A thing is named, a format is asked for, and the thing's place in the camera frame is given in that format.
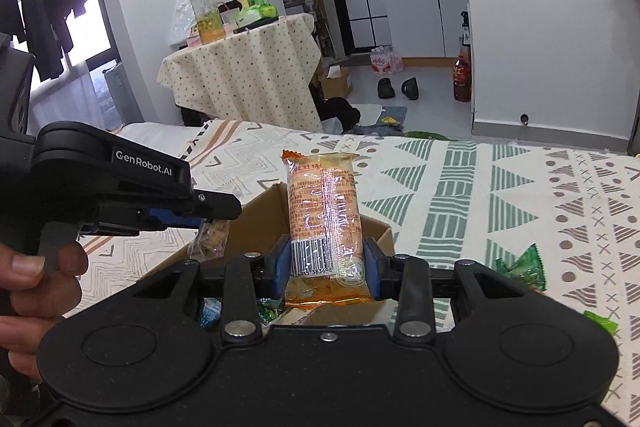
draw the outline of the table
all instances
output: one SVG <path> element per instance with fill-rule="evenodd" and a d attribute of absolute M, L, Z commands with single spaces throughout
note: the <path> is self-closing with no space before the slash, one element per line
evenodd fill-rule
<path fill-rule="evenodd" d="M 187 48 L 162 61 L 158 83 L 180 107 L 211 118 L 309 132 L 322 124 L 308 84 L 321 58 L 309 14 Z"/>

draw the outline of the orange plastic wrapper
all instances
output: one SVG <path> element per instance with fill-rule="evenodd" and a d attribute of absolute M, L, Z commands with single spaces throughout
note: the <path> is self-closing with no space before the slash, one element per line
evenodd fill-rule
<path fill-rule="evenodd" d="M 283 151 L 289 173 L 291 273 L 287 306 L 372 301 L 365 280 L 362 226 L 347 153 Z"/>

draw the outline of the brown bottle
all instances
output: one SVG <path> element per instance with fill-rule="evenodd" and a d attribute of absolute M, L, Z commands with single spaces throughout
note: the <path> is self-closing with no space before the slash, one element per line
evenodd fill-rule
<path fill-rule="evenodd" d="M 453 98 L 459 102 L 471 100 L 471 67 L 462 55 L 453 66 Z"/>

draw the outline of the water bottle pack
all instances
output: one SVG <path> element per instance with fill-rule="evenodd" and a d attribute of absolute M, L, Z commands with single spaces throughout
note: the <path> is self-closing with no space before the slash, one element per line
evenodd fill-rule
<path fill-rule="evenodd" d="M 375 73 L 391 74 L 404 70 L 402 58 L 398 57 L 391 46 L 380 46 L 371 51 L 371 69 Z"/>

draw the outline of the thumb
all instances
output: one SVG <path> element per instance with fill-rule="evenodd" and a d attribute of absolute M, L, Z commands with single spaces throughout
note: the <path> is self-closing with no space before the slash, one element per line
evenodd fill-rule
<path fill-rule="evenodd" d="M 44 257 L 23 255 L 0 244 L 0 289 L 35 288 L 44 274 Z"/>

